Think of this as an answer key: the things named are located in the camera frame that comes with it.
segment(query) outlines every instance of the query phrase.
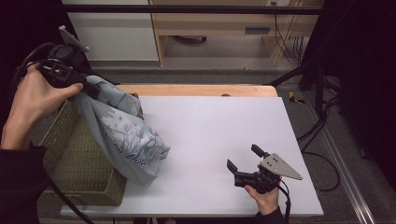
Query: floor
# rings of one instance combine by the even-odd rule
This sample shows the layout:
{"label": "floor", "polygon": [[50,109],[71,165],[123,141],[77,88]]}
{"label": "floor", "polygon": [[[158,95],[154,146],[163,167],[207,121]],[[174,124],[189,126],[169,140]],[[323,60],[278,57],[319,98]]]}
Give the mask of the floor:
{"label": "floor", "polygon": [[[237,83],[264,84],[281,77],[296,64],[284,59],[279,66],[272,66],[265,51],[265,46],[259,37],[220,37],[209,36],[206,42],[200,39],[180,37],[169,38],[163,66],[147,62],[93,63],[100,74],[118,82],[128,83]],[[284,100],[290,122],[296,136],[306,133],[316,122],[312,110],[315,95],[312,91],[299,91],[299,77],[294,77],[276,89]],[[290,100],[290,93],[296,101]],[[325,91],[324,100],[333,97],[330,91]],[[361,157],[360,148],[350,131],[342,108],[333,106],[322,132],[310,143],[308,152],[316,152],[328,160],[333,159],[332,147],[339,152],[352,179],[361,195],[363,203],[369,209],[368,218],[358,216],[356,197],[350,195],[350,183],[342,180],[335,190],[325,192],[318,190],[322,205],[323,217],[292,218],[290,223],[396,223],[396,193],[382,176],[375,161]],[[37,132],[35,141],[39,141]],[[304,155],[305,163],[311,174],[314,186],[327,189],[336,183],[334,169],[323,159]],[[42,207],[39,215],[43,223],[72,223],[69,217],[59,215],[60,207]],[[247,223],[252,219],[228,218],[175,218],[180,223]],[[97,223],[113,223],[112,219],[99,218]],[[115,223],[133,223],[131,219],[117,218]],[[144,218],[136,218],[134,223],[146,223]],[[170,220],[159,218],[159,223]]]}

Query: gray floor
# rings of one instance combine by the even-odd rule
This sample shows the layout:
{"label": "gray floor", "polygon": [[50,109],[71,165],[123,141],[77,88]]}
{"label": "gray floor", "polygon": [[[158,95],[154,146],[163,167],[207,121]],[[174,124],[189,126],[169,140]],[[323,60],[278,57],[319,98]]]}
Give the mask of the gray floor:
{"label": "gray floor", "polygon": [[[273,67],[259,37],[219,36],[209,36],[205,43],[195,39],[170,38],[163,67],[157,63],[147,62],[94,63],[94,65],[100,74],[106,74],[106,77],[122,83],[194,84],[262,84],[286,74],[296,66],[283,60],[280,66]],[[298,80],[298,77],[292,78],[276,88],[279,96],[284,99],[296,136],[307,132],[316,122],[308,104],[291,103],[289,100],[290,91],[294,92],[297,99],[313,95],[311,91],[300,92],[296,87]],[[331,97],[332,94],[326,91],[325,98],[328,100]],[[360,148],[354,135],[338,110],[337,106],[332,108],[326,128],[373,214],[375,219],[373,223],[396,223],[395,191],[390,187],[375,161],[361,158]],[[42,133],[43,130],[36,132],[35,141],[39,141]],[[311,143],[307,151],[330,158],[329,149],[321,134]],[[336,176],[328,163],[311,155],[304,155],[304,159],[315,187],[327,188],[334,184]],[[324,216],[292,218],[290,223],[364,223],[359,221],[345,186],[341,185],[331,192],[319,192],[318,197]],[[60,207],[42,207],[39,209],[39,215],[42,218],[69,219],[61,217],[59,211]],[[247,221],[249,220],[177,219],[177,223],[247,223]]]}

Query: white table surface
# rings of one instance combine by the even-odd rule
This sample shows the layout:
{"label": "white table surface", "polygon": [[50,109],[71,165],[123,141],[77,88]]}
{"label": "white table surface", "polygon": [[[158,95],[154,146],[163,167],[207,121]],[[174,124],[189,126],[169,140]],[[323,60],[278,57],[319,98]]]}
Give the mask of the white table surface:
{"label": "white table surface", "polygon": [[[257,171],[256,144],[277,153],[303,176],[284,177],[292,217],[323,215],[279,97],[141,96],[145,121],[171,147],[149,186],[127,182],[120,206],[79,206],[90,217],[252,217],[257,204],[233,185],[230,159],[240,172]],[[286,197],[279,206],[285,212]],[[74,216],[64,206],[62,215]]]}

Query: wooden panel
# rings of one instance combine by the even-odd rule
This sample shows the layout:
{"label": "wooden panel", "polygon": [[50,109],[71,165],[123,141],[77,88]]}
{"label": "wooden panel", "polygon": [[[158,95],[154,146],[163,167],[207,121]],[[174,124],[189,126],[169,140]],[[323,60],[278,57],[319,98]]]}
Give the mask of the wooden panel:
{"label": "wooden panel", "polygon": [[277,97],[272,86],[252,85],[130,85],[118,86],[123,91],[141,96],[260,96]]}

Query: white cabinet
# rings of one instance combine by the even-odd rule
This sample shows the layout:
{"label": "white cabinet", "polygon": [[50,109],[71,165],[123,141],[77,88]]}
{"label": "white cabinet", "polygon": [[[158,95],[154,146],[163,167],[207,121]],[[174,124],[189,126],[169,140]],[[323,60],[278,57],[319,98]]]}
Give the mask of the white cabinet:
{"label": "white cabinet", "polygon": [[[67,4],[148,5],[146,0],[63,0]],[[89,61],[158,61],[149,13],[68,13]]]}

